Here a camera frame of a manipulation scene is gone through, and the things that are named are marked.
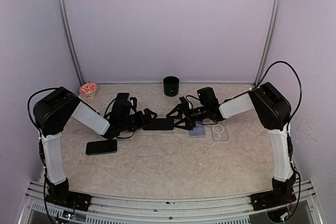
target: enclosure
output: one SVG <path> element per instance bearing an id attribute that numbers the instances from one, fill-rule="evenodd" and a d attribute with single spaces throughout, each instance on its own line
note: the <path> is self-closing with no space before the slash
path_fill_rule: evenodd
<path id="1" fill-rule="evenodd" d="M 301 200 L 286 223 L 334 223 L 336 0 L 2 0 L 1 223 L 46 223 L 38 134 L 27 116 L 34 92 L 63 86 L 93 98 L 103 114 L 120 92 L 164 118 L 180 101 L 211 87 L 220 104 L 271 82 L 298 104 L 291 123 Z M 180 79 L 167 97 L 162 80 Z M 46 94 L 40 94 L 33 103 Z M 193 100 L 193 106 L 199 106 Z M 251 110 L 212 125 L 205 136 L 138 130 L 114 154 L 87 156 L 100 135 L 70 119 L 62 164 L 70 190 L 93 195 L 74 223 L 270 223 L 249 196 L 272 189 L 274 152 Z M 64 208 L 48 204 L 53 218 Z"/>

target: purple wall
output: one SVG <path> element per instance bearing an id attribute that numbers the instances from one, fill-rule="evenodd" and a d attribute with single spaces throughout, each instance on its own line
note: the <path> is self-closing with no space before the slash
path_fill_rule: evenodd
<path id="1" fill-rule="evenodd" d="M 15 223 L 29 181 L 41 172 L 27 100 L 47 87 L 77 91 L 78 83 L 57 0 L 0 3 L 0 222 Z"/>
<path id="2" fill-rule="evenodd" d="M 254 81 L 273 0 L 66 0 L 86 81 Z"/>
<path id="3" fill-rule="evenodd" d="M 326 223 L 336 211 L 336 0 L 282 0 L 269 63 L 285 60 L 303 85 L 302 106 L 293 119 L 294 158 L 311 178 Z M 298 101 L 295 76 L 286 66 L 274 67 L 269 80 Z"/>

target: smartphone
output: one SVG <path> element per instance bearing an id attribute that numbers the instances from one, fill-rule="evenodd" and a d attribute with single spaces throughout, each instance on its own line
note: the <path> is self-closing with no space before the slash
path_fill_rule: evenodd
<path id="1" fill-rule="evenodd" d="M 117 152 L 117 140 L 103 140 L 86 144 L 86 155 L 99 155 Z"/>
<path id="2" fill-rule="evenodd" d="M 204 126 L 196 122 L 196 126 L 188 132 L 189 137 L 205 137 Z"/>

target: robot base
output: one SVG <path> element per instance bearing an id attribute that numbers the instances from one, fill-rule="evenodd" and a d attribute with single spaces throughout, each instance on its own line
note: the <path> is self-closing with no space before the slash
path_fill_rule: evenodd
<path id="1" fill-rule="evenodd" d="M 53 195 L 47 195 L 46 201 L 57 206 L 66 207 L 74 210 L 80 210 L 87 212 L 91 202 L 91 196 L 88 194 L 76 193 L 74 191 L 68 191 L 69 200 L 59 200 Z"/>
<path id="2" fill-rule="evenodd" d="M 290 203 L 290 201 L 294 202 L 296 200 L 296 196 L 293 190 L 295 180 L 295 174 L 293 174 L 285 182 L 281 182 L 273 178 L 273 190 L 251 195 L 253 210 L 258 211 L 267 208 L 283 206 Z"/>
<path id="3" fill-rule="evenodd" d="M 91 203 L 91 195 L 69 191 L 69 181 L 54 185 L 45 177 L 48 184 L 46 201 L 57 206 L 87 212 Z"/>
<path id="4" fill-rule="evenodd" d="M 251 195 L 251 201 L 252 201 L 254 211 L 286 205 L 289 203 L 289 200 L 294 202 L 296 200 L 295 194 L 291 194 L 290 198 L 281 199 L 278 202 L 274 201 L 273 190 Z"/>

